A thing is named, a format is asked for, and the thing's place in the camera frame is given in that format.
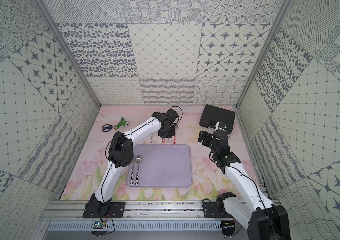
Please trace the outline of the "cow pattern handle spoon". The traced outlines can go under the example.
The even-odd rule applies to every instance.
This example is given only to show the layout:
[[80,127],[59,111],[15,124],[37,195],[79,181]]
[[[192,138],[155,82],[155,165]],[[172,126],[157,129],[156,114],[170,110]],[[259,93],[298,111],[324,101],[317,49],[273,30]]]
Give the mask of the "cow pattern handle spoon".
[[142,162],[142,156],[137,155],[136,157],[136,163],[137,163],[137,171],[136,171],[136,179],[135,179],[135,185],[139,185],[139,172],[140,172],[140,164]]

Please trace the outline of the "cow pattern handle fork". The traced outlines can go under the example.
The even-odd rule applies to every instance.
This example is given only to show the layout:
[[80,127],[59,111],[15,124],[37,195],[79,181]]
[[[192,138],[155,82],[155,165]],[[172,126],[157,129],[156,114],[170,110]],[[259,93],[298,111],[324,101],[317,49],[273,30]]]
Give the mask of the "cow pattern handle fork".
[[132,163],[132,170],[131,170],[131,176],[130,176],[130,185],[132,186],[135,181],[135,163]]

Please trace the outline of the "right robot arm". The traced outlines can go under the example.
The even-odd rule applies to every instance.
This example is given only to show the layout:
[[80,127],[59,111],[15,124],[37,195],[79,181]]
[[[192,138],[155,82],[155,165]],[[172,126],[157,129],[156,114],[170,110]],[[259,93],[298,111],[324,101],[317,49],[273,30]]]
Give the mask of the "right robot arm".
[[231,152],[229,134],[215,130],[212,134],[200,131],[198,141],[211,151],[209,159],[236,186],[244,202],[232,193],[217,197],[218,209],[231,215],[244,229],[250,240],[290,240],[287,210],[274,204],[247,174],[236,154]]

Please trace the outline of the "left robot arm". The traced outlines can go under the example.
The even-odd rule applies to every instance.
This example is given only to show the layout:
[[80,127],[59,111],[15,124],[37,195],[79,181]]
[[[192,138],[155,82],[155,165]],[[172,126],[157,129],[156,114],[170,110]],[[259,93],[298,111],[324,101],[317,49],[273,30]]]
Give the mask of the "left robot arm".
[[124,133],[117,131],[105,151],[109,164],[95,192],[96,200],[103,204],[112,199],[114,187],[122,170],[134,160],[135,145],[155,132],[161,139],[173,137],[182,116],[173,108],[169,108],[165,113],[154,112],[145,122],[132,130]]

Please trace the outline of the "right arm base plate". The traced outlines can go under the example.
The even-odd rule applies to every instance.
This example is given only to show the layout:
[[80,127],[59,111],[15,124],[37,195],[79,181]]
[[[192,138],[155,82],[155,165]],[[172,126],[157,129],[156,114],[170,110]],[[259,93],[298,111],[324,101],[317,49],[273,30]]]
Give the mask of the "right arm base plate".
[[216,202],[211,201],[203,201],[201,202],[204,218],[212,219],[212,218],[227,218],[233,219],[234,217],[228,214],[224,209],[220,209],[219,205]]

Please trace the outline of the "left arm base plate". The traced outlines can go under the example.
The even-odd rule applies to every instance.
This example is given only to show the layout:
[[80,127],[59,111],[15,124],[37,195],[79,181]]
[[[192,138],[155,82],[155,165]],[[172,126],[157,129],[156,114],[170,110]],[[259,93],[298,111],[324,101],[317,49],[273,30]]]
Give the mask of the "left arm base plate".
[[88,202],[83,212],[84,219],[116,218],[121,219],[125,211],[125,202],[96,203]]

